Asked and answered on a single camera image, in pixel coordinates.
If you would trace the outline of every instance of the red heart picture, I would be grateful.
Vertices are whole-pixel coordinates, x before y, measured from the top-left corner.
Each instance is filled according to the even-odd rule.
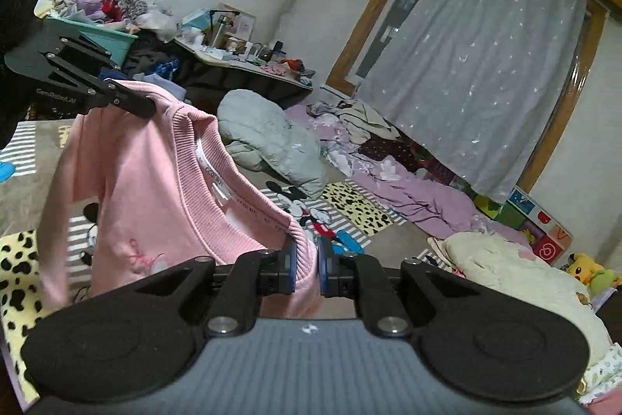
[[[550,222],[550,216],[543,211],[540,211],[540,213],[538,213],[538,220],[540,220],[543,224],[548,224]]]

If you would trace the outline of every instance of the screw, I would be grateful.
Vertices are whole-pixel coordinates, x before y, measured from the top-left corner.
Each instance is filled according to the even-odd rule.
[[[207,323],[207,329],[218,334],[226,334],[238,326],[238,321],[231,317],[214,317]]]
[[[378,321],[378,328],[387,334],[397,334],[403,332],[408,324],[400,317],[383,317]]]

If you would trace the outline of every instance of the gray curtain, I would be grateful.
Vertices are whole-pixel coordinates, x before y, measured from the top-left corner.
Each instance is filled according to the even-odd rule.
[[[357,97],[503,202],[567,77],[587,0],[419,0]]]

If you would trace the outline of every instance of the clothing label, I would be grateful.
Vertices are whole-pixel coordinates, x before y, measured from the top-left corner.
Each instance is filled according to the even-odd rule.
[[[197,154],[197,160],[199,165],[203,168],[203,170],[209,174],[209,176],[213,180],[213,186],[211,191],[216,199],[218,205],[222,208],[225,206],[231,198],[237,202],[242,208],[244,208],[248,213],[252,214],[255,217],[261,216],[266,224],[276,229],[278,232],[287,234],[288,231],[284,228],[283,224],[275,220],[274,218],[268,216],[264,211],[257,210],[253,205],[251,205],[246,199],[232,191],[231,187],[229,187],[225,180],[219,175],[214,166],[207,160],[207,156],[203,151],[203,145],[201,144],[201,139],[198,138],[195,141],[195,153]]]

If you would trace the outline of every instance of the pink shirt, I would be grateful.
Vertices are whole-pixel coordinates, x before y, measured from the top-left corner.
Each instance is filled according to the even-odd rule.
[[[289,233],[297,244],[296,290],[264,298],[262,314],[303,317],[315,311],[320,301],[315,246],[293,217],[238,172],[220,141],[216,117],[156,85],[123,85],[146,93],[157,112],[144,120],[108,106],[76,119],[37,230],[47,303],[69,303],[65,257],[71,204],[97,196],[91,294],[199,255],[232,264],[244,252],[281,249]],[[198,163],[196,138],[231,190],[222,207],[211,193],[212,178]]]

